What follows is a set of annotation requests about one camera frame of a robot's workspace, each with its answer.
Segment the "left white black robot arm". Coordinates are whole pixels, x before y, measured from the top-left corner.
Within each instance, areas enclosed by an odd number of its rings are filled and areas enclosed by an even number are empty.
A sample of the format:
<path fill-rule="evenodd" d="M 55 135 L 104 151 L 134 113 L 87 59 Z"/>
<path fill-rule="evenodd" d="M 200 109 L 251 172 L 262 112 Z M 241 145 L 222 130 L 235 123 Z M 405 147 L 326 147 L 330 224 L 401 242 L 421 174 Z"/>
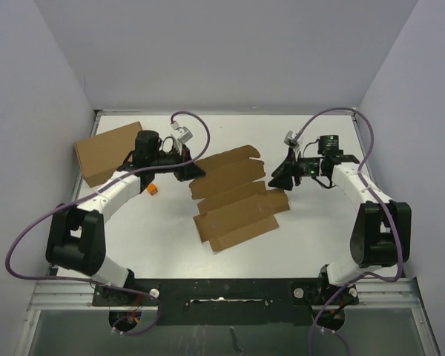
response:
<path fill-rule="evenodd" d="M 192 133 L 186 127 L 176 132 L 168 137 L 171 149 L 164 151 L 164 140 L 156 131 L 139 131 L 134 149 L 95 197 L 53 215 L 45 251 L 49 263 L 111 286 L 109 295 L 120 305 L 135 298 L 134 273 L 107 256 L 105 224 L 126 202 L 141 194 L 156 174 L 172 173 L 180 182 L 205 176 L 191 161 L 186 145 Z"/>

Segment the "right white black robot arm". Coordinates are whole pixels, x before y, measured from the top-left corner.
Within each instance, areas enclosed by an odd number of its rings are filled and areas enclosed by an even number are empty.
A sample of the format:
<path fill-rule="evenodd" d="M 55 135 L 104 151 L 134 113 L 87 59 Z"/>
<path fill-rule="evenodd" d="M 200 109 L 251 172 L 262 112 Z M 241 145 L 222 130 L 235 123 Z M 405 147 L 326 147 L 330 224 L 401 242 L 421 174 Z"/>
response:
<path fill-rule="evenodd" d="M 398 280 L 410 253 L 410 206 L 383 193 L 362 172 L 359 159 L 340 149 L 337 135 L 316 139 L 316 157 L 305 155 L 292 132 L 287 133 L 284 142 L 288 153 L 272 173 L 270 187 L 290 191 L 309 177 L 322 188 L 339 188 L 357 212 L 349 254 L 322 267 L 314 286 L 316 297 L 331 303 L 341 295 L 341 286 L 351 286 L 363 277 L 379 277 L 382 268 L 395 266 L 395 275 L 384 277 L 384 281 Z"/>

